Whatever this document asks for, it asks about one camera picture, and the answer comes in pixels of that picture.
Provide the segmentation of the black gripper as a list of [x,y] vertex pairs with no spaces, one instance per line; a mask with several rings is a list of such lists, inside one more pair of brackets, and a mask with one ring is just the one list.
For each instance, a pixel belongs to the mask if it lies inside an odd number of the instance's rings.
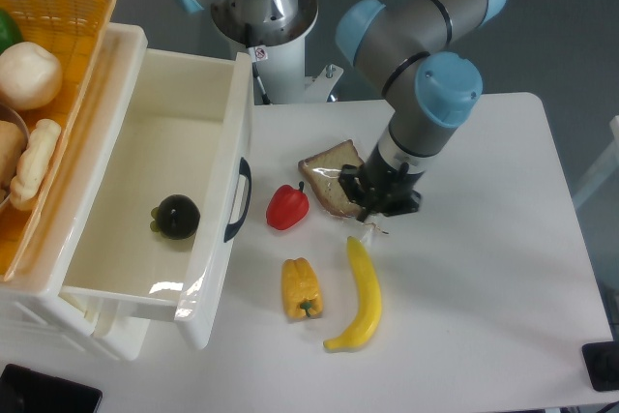
[[409,174],[409,164],[390,166],[374,147],[360,166],[344,164],[338,181],[351,203],[362,205],[356,220],[365,223],[374,214],[385,217],[416,213],[421,207],[421,195],[414,190],[420,174]]

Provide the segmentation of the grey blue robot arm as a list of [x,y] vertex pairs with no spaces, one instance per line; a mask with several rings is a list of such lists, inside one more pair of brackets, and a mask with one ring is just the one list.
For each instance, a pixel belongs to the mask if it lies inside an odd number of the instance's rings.
[[[363,0],[343,15],[335,33],[339,50],[394,113],[366,159],[347,141],[300,162],[327,212],[364,221],[420,208],[416,183],[483,92],[477,68],[450,44],[497,16],[506,1],[409,0],[390,9]],[[189,13],[208,11],[230,49],[251,57],[261,103],[293,103],[316,91],[305,75],[316,0],[178,2]]]

